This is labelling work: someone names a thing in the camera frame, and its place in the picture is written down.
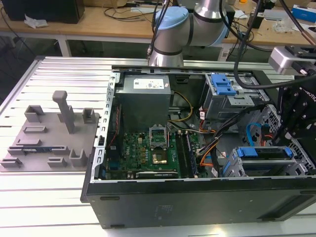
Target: paper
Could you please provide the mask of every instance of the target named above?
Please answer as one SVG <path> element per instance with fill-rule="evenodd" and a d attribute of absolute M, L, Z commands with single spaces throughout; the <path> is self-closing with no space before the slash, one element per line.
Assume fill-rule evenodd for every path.
<path fill-rule="evenodd" d="M 303 24 L 303 23 L 300 23 L 300 25 L 303 27 L 304 30 L 307 30 L 308 27 L 311 26 L 311 25 L 307 25 L 307 24 Z M 300 31 L 296 26 L 293 26 L 292 29 L 295 31 Z"/>
<path fill-rule="evenodd" d="M 245 19 L 248 18 L 248 16 L 242 10 L 236 10 L 234 18 Z"/>
<path fill-rule="evenodd" d="M 27 15 L 25 15 L 24 23 L 34 29 L 36 29 L 36 27 L 48 26 L 46 20 L 35 20 L 35 19 L 32 19 L 31 17 L 28 17 Z"/>

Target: blue component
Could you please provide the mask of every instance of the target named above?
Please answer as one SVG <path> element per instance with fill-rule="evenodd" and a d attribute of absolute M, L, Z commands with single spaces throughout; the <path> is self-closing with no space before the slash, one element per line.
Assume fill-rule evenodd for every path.
<path fill-rule="evenodd" d="M 237 149 L 237 154 L 239 157 L 243 157 L 243 152 L 241 148 Z"/>
<path fill-rule="evenodd" d="M 231 82 L 224 74 L 211 74 L 211 81 L 216 88 L 218 95 L 236 95 L 237 92 L 232 88 Z"/>
<path fill-rule="evenodd" d="M 227 164 L 225 165 L 225 168 L 223 169 L 222 175 L 225 174 L 226 170 L 228 169 L 228 167 L 231 165 L 231 162 L 227 162 Z"/>
<path fill-rule="evenodd" d="M 293 157 L 293 152 L 289 147 L 285 147 L 284 150 L 289 157 Z"/>
<path fill-rule="evenodd" d="M 240 147 L 237 150 L 239 157 L 257 157 L 258 153 L 254 147 Z"/>
<path fill-rule="evenodd" d="M 158 22 L 160 15 L 161 10 L 156 13 L 156 23 Z M 183 23 L 188 17 L 189 12 L 186 8 L 179 6 L 168 7 L 159 26 L 159 30 L 167 30 L 176 27 Z"/>
<path fill-rule="evenodd" d="M 250 127 L 254 125 L 254 126 L 258 126 L 258 127 L 261 127 L 262 125 L 257 123 L 257 122 L 253 122 L 253 123 L 250 123 L 247 125 L 246 127 L 246 133 L 247 133 L 247 138 L 248 138 L 248 141 L 249 141 L 249 144 L 254 147 L 255 144 L 253 143 L 253 140 L 252 140 L 252 137 L 251 137 L 251 134 L 250 134 Z"/>
<path fill-rule="evenodd" d="M 117 161 L 110 161 L 109 162 L 110 170 L 118 170 L 119 169 L 119 162 Z"/>

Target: computer tower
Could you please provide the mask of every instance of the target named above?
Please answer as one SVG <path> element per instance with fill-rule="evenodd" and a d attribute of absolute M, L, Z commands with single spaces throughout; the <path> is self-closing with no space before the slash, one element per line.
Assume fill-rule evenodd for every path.
<path fill-rule="evenodd" d="M 76 24 L 84 13 L 83 0 L 2 0 L 12 21 L 23 21 L 25 15 L 37 20 Z"/>

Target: black side panel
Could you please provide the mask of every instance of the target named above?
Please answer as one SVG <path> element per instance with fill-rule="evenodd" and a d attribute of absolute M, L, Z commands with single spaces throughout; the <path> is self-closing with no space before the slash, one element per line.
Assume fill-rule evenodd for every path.
<path fill-rule="evenodd" d="M 199 185 L 194 181 L 169 181 L 164 185 L 177 190 L 177 186 L 184 183 Z M 88 199 L 103 228 L 282 221 L 316 202 L 314 194 L 303 195 L 300 190 L 246 191 L 239 188 L 226 192 L 160 193 L 155 190 L 155 194 L 137 194 L 135 190 L 128 195 L 88 195 Z"/>

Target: sticker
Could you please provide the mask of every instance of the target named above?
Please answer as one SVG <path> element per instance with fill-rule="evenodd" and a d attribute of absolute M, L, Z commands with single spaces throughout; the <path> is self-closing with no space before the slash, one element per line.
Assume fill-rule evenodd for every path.
<path fill-rule="evenodd" d="M 134 79 L 134 89 L 164 89 L 163 79 Z"/>
<path fill-rule="evenodd" d="M 36 149 L 23 149 L 24 152 L 36 152 Z"/>
<path fill-rule="evenodd" d="M 205 112 L 202 112 L 202 111 L 201 111 L 201 112 L 199 113 L 199 117 L 200 117 L 201 120 L 205 120 Z"/>
<path fill-rule="evenodd" d="M 218 177 L 218 172 L 216 171 L 216 169 L 214 169 L 214 167 L 212 168 L 212 174 L 217 178 Z"/>

